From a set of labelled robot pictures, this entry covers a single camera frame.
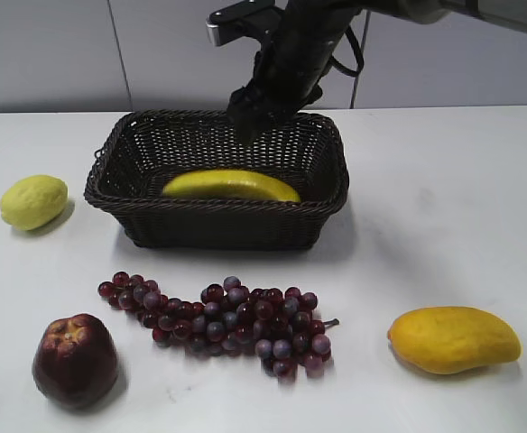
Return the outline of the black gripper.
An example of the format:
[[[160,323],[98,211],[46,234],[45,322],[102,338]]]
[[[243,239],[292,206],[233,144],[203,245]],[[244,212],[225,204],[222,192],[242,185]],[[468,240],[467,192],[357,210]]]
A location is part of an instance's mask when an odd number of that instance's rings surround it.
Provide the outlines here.
[[[358,78],[364,67],[351,22],[357,1],[290,1],[263,48],[249,86],[235,90],[227,116],[242,145],[253,145],[285,118],[319,100],[320,81],[334,68]]]

